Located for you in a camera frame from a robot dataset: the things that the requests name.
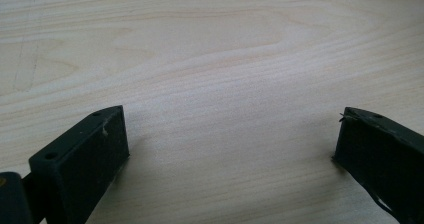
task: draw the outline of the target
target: wooden table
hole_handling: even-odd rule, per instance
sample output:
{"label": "wooden table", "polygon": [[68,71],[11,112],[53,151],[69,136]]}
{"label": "wooden table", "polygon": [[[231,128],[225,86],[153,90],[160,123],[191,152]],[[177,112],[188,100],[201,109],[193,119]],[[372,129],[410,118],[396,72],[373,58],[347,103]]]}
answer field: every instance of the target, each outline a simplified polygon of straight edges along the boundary
{"label": "wooden table", "polygon": [[0,0],[0,171],[122,104],[88,223],[397,223],[330,161],[345,106],[424,133],[423,0]]}

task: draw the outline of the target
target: wood grain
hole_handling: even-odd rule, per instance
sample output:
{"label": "wood grain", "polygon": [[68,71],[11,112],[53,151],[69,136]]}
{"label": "wood grain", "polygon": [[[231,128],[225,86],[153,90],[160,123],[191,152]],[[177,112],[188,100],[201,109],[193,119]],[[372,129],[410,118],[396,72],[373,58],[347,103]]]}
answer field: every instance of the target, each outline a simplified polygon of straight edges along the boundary
{"label": "wood grain", "polygon": [[396,223],[331,162],[345,106],[424,133],[422,0],[0,0],[0,171],[124,105],[88,223]]}

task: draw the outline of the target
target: mounting hole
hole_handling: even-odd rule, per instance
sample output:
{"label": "mounting hole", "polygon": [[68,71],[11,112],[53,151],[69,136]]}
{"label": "mounting hole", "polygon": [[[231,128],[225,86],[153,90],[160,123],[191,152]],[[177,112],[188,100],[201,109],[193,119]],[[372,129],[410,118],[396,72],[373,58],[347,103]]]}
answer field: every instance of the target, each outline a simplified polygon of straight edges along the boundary
{"label": "mounting hole", "polygon": [[44,156],[44,158],[46,158],[47,160],[52,160],[52,159],[54,159],[55,157],[57,157],[57,153],[56,153],[56,152],[50,152],[50,153],[47,153],[47,154]]}
{"label": "mounting hole", "polygon": [[0,187],[6,184],[7,180],[4,177],[0,177]]}

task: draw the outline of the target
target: table surface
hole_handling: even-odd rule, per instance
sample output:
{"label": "table surface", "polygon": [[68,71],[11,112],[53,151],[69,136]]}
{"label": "table surface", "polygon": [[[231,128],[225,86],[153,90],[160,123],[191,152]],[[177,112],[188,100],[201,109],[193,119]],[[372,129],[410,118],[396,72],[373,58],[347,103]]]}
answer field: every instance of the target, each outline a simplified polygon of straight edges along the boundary
{"label": "table surface", "polygon": [[330,161],[353,106],[424,133],[423,0],[0,0],[0,171],[123,105],[88,223],[397,223]]}

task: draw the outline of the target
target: light wood surface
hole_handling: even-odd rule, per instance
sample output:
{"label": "light wood surface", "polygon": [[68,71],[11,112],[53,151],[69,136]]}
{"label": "light wood surface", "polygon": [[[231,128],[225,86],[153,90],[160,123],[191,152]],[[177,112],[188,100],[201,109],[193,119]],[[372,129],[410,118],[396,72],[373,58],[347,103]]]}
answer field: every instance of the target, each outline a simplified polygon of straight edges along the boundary
{"label": "light wood surface", "polygon": [[423,60],[423,0],[0,0],[0,171],[122,104],[88,223],[396,223],[330,157],[345,106],[424,134]]}

